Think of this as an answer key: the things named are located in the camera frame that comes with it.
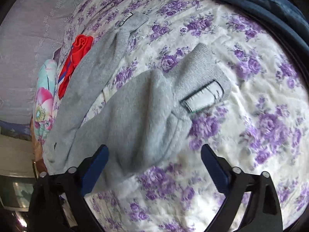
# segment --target red cloth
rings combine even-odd
[[[75,68],[77,67],[81,59],[91,49],[92,41],[92,36],[78,35],[75,39],[75,42],[72,44],[69,56],[66,59],[59,76],[58,83],[63,79],[63,82],[59,86],[58,90],[59,99],[63,98],[65,90],[69,84],[71,75],[73,74]]]

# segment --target dark blue fabric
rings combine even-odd
[[[284,43],[309,87],[309,24],[301,11],[288,0],[223,0],[253,16],[278,41]]]

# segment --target bed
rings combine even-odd
[[[131,36],[123,63],[83,123],[97,115],[130,79],[148,69],[168,72],[199,42],[211,47],[215,62],[232,82],[227,101],[192,117],[186,145],[177,157],[110,191],[86,197],[103,228],[204,231],[224,201],[200,159],[201,146],[206,142],[232,166],[248,173],[270,172],[279,196],[283,226],[293,224],[309,203],[308,93],[271,35],[241,11],[219,0],[81,1],[72,16],[57,21],[63,22],[63,40],[55,38],[55,47],[45,46],[50,56],[61,46],[56,80],[77,35],[91,35],[95,44],[128,12],[149,16],[148,22]],[[43,63],[40,58],[36,65]],[[61,107],[57,95],[56,90],[53,120]],[[249,196],[244,195],[231,231],[240,224]]]

